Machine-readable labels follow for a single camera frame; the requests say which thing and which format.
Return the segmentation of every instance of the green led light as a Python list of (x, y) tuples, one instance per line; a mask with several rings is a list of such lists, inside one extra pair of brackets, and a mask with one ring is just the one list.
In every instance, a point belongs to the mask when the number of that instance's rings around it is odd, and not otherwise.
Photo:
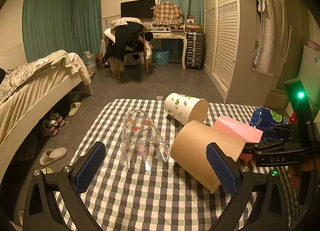
[(278, 172), (275, 171), (275, 170), (271, 170), (271, 175), (272, 175), (272, 176), (278, 176)]
[(300, 92), (298, 93), (298, 98), (299, 98), (299, 99), (303, 99), (303, 97), (304, 97), (304, 93), (303, 93), (302, 91), (300, 91)]

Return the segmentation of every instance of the bed frame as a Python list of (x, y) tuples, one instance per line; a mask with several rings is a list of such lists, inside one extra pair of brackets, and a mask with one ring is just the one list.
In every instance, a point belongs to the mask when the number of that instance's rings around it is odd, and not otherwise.
[(39, 99), (14, 125), (0, 144), (0, 184), (19, 146), (39, 120), (69, 91), (77, 86), (77, 91), (92, 95), (91, 85), (85, 86), (80, 73), (75, 73), (51, 89)]

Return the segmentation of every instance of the clear plastic cup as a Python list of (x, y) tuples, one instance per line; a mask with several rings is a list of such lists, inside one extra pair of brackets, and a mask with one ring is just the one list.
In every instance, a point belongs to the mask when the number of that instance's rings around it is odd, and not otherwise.
[(134, 172), (146, 172), (162, 167), (170, 148), (149, 115), (132, 110), (124, 116), (121, 144), (121, 164)]

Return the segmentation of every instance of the gray tile floor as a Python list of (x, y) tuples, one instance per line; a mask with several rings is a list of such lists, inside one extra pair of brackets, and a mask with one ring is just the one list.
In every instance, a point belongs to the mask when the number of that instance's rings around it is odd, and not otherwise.
[(92, 79), (93, 95), (82, 96), (82, 106), (76, 115), (71, 118), (67, 116), (70, 105), (67, 97), (54, 107), (54, 110), (65, 118), (65, 126), (59, 129), (55, 137), (39, 136), (35, 158), (26, 163), (13, 162), (6, 172), (0, 188), (0, 207), (9, 219), (19, 223), (18, 213), (24, 210), (32, 174), (36, 169), (42, 169), (39, 164), (42, 153), (46, 149), (65, 146), (67, 155), (48, 167), (56, 172), (68, 165), (90, 126), (109, 102), (119, 98), (156, 99), (156, 96), (163, 96), (165, 99), (172, 92), (205, 98), (212, 103), (223, 102), (203, 70), (183, 71), (182, 65), (178, 63), (167, 66), (152, 63), (149, 74), (148, 77), (145, 75), (143, 64), (126, 67), (120, 80), (110, 69), (99, 69)]

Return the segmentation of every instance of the blue plastic bag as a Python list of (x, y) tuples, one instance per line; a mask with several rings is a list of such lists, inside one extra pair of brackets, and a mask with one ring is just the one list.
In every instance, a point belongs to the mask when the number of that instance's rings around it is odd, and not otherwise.
[(262, 138), (281, 140), (280, 137), (276, 136), (276, 131), (271, 129), (271, 127), (288, 123), (289, 120), (286, 117), (270, 109), (257, 107), (252, 114), (249, 125), (263, 131)]

